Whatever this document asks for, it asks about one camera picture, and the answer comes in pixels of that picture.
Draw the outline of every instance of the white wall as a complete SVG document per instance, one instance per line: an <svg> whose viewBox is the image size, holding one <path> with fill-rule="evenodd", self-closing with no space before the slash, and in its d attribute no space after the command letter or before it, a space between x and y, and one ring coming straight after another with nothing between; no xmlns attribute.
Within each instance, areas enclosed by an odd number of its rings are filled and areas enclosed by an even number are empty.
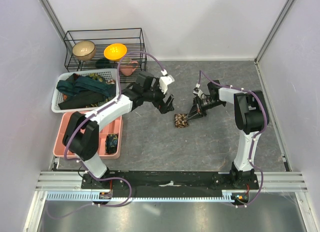
<svg viewBox="0 0 320 232"><path fill-rule="evenodd" d="M320 216L320 0L297 0L260 63L293 168Z"/></svg>
<svg viewBox="0 0 320 232"><path fill-rule="evenodd" d="M49 0L63 28L141 27L160 60L254 58L286 0Z"/></svg>
<svg viewBox="0 0 320 232"><path fill-rule="evenodd" d="M65 47L38 0L0 0L0 231L23 229L60 115L51 99Z"/></svg>

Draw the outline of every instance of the orange tray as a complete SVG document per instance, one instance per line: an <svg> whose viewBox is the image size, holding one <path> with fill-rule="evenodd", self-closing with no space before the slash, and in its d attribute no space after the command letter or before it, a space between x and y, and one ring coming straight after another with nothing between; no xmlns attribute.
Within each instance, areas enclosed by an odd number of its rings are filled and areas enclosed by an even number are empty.
<svg viewBox="0 0 320 232"><path fill-rule="evenodd" d="M62 144L62 140L65 135L65 132L72 114L73 112L67 112L62 116L59 132L55 139L54 148L53 148L53 154L57 157L64 156L66 147ZM120 150L121 150L122 128L123 128L123 120L122 120L122 116L120 116L101 130L101 132L99 133L99 148L98 148L98 154L101 157L101 159L112 160L112 159L119 158ZM110 135L110 134L118 134L118 147L117 147L116 153L113 153L113 154L106 153L106 139L107 139L107 135ZM73 154L70 151L68 151L67 157L76 158L75 154Z"/></svg>

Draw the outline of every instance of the beige bowl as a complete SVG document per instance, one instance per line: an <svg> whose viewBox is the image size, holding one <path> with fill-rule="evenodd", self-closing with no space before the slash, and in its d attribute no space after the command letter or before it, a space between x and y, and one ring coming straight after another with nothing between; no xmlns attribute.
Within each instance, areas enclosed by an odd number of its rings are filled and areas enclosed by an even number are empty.
<svg viewBox="0 0 320 232"><path fill-rule="evenodd" d="M73 46L72 53L80 61L89 61L96 55L96 45L92 41L83 40Z"/></svg>

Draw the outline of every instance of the black wire rack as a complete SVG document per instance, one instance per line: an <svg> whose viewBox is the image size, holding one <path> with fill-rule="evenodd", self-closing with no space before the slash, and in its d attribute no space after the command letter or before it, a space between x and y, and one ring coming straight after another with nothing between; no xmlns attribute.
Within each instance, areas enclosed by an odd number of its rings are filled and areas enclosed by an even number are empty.
<svg viewBox="0 0 320 232"><path fill-rule="evenodd" d="M69 72L101 69L102 67L101 65L97 65L97 61L105 58L105 48L111 44L124 44L127 47L127 52L146 52L142 28L69 30L66 32L63 41L66 47L64 66ZM91 60L82 61L72 54L73 46L80 41L92 41L95 44L96 53ZM130 76L124 76L120 72L121 83L135 82L138 73L147 69L147 56L145 54L137 53L128 56L131 58L131 61L138 62L138 65L122 62L121 66L129 68L137 67L137 69ZM118 63L116 61L109 61L109 64L102 66L104 66L103 68L117 68Z"/></svg>

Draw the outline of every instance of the white plastic basket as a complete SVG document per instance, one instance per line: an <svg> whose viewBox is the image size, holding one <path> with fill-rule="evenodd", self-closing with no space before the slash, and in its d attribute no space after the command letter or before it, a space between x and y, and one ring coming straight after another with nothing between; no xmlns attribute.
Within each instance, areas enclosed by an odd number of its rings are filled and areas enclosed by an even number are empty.
<svg viewBox="0 0 320 232"><path fill-rule="evenodd" d="M74 109L60 109L58 104L62 103L64 101L64 96L59 90L57 90L57 84L58 81L65 81L68 79L72 74L78 74L81 76L88 76L92 73L98 74L99 76L105 78L106 80L116 80L117 79L117 69L116 68L103 68L103 69L93 69L93 70L85 70L85 71L75 71L75 72L69 72L69 73L63 73L59 76L51 102L51 109L55 113L65 113L65 112L74 112L74 111L92 111L96 109L97 107L91 107L91 108L74 108ZM116 87L116 96L119 94L119 88Z"/></svg>

